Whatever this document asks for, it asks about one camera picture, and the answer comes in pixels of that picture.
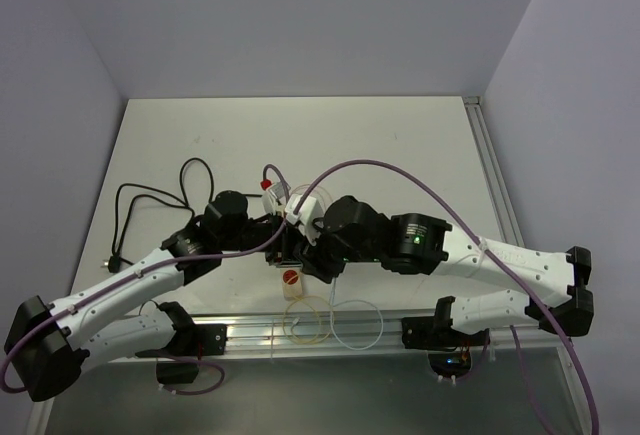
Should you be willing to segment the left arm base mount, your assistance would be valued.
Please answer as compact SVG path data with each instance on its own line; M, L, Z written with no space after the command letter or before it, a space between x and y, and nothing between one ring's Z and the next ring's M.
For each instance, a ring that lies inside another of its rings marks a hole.
M159 388L179 396L200 396L218 390L226 379L226 371L208 356L222 355L225 346L225 325L194 326L177 342L154 352L159 359L155 368ZM213 373L217 378L209 386L194 388L197 378L205 373Z

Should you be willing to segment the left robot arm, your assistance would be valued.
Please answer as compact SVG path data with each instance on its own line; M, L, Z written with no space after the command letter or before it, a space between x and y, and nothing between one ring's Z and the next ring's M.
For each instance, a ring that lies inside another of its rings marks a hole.
M237 191L216 196L150 254L109 280L46 303L34 296L17 309L7 335L1 370L21 382L1 383L5 393L27 393L32 401L53 398L82 374L110 361L139 354L183 360L195 352L199 333L177 302L152 312L130 311L183 288L218 268L225 259L276 250L296 219L296 199L262 196L265 215L252 219L248 200Z

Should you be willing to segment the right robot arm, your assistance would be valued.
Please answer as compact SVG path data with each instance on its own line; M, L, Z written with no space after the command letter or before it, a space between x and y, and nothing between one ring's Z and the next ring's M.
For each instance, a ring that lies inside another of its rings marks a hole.
M295 249L303 272L325 283L349 263L377 263L400 275L453 276L495 286L486 295L438 300L432 325L443 344L517 324L536 323L548 333L562 329L568 337L585 336L591 328L592 255L586 248L551 253L490 239L473 242L445 220L418 213L387 217L352 196L323 208L296 194L285 212L304 238Z

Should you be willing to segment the beige red power strip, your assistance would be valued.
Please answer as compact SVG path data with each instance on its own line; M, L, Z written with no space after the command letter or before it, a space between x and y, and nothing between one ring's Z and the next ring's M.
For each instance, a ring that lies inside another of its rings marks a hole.
M297 268L285 268L281 271L283 297L294 301L304 296L303 277Z

